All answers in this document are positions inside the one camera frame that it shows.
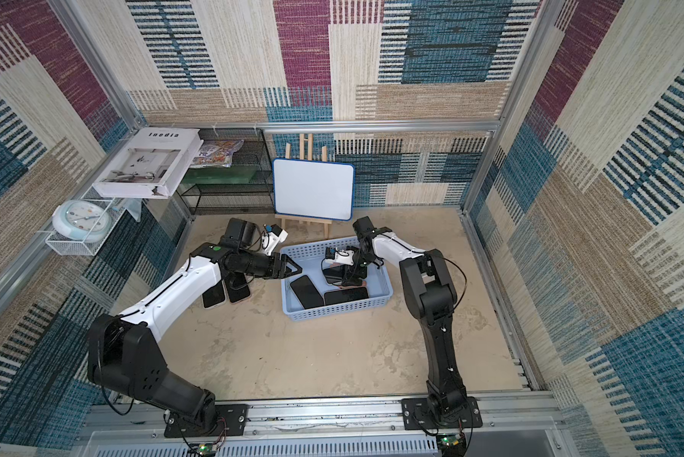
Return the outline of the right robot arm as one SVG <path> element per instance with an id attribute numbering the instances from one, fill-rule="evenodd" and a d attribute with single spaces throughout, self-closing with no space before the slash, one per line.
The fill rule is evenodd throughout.
<path id="1" fill-rule="evenodd" d="M 387 227 L 376 228 L 367 216 L 357 219 L 353 229 L 359 245 L 353 255 L 354 268 L 379 261 L 398 268 L 405 304 L 422 330 L 428 361 L 428 411 L 433 421 L 472 426 L 475 408 L 457 367 L 452 337 L 457 292 L 444 255 L 437 249 L 418 249 Z"/>

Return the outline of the dark reddish phone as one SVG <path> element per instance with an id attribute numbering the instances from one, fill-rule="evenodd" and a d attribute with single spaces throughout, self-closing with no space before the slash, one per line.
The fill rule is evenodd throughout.
<path id="1" fill-rule="evenodd" d="M 345 280 L 347 267 L 345 265 L 323 268 L 322 273 L 328 284 L 341 284 Z"/>

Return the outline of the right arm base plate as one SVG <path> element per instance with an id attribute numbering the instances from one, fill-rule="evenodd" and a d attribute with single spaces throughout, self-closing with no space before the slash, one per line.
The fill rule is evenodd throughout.
<path id="1" fill-rule="evenodd" d="M 424 397 L 403 398 L 400 401 L 405 430 L 427 430 L 441 432 L 442 430 L 470 430 L 482 428 L 483 420 L 477 399 L 467 397 L 468 405 L 461 411 L 454 413 L 447 419 L 435 419 L 429 411 L 428 399 Z"/>

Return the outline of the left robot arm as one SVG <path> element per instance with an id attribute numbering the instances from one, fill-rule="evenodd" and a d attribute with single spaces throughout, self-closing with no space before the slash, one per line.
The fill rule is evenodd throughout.
<path id="1" fill-rule="evenodd" d="M 218 432 L 216 396 L 174 374 L 159 343 L 196 301 L 207 308 L 249 297 L 252 279 L 285 279 L 302 271 L 276 252 L 288 233 L 233 218 L 216 243 L 194 249 L 169 279 L 116 315 L 101 314 L 88 332 L 87 377 L 103 394 L 114 391 L 168 411 L 169 422 L 197 436 Z"/>

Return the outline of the black phone top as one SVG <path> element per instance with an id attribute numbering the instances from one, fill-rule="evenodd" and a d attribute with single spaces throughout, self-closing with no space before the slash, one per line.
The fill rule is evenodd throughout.
<path id="1" fill-rule="evenodd" d="M 222 283 L 218 283 L 214 287 L 203 292 L 202 304 L 204 310 L 210 310 L 210 308 L 222 305 L 225 301 L 226 293 Z"/>

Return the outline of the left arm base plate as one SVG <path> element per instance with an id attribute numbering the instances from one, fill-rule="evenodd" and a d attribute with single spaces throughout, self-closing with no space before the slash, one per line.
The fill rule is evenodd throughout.
<path id="1" fill-rule="evenodd" d="M 175 411 L 167 415 L 165 438 L 241 436 L 245 430 L 248 404 L 215 404 L 214 412 L 208 409 L 191 417 Z"/>

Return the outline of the blue plastic storage basket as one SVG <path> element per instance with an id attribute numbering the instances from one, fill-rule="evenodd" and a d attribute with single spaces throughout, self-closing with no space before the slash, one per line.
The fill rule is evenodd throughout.
<path id="1" fill-rule="evenodd" d="M 281 298 L 283 312 L 292 321 L 315 319 L 334 314 L 368 310 L 387 305 L 393 297 L 393 286 L 385 266 L 371 264 L 367 267 L 366 277 L 360 280 L 360 284 L 347 286 L 347 289 L 364 287 L 367 297 L 356 301 L 348 301 L 336 304 L 324 304 L 322 307 L 305 308 L 292 289 L 292 282 L 305 275 L 312 282 L 321 298 L 327 292 L 342 291 L 342 280 L 350 267 L 332 262 L 326 259 L 326 254 L 332 251 L 345 251 L 351 247 L 358 248 L 359 243 L 355 236 L 336 238 L 318 242 L 304 243 L 284 247 L 281 254 L 286 254 L 300 268 L 302 272 L 294 277 L 281 280 Z"/>

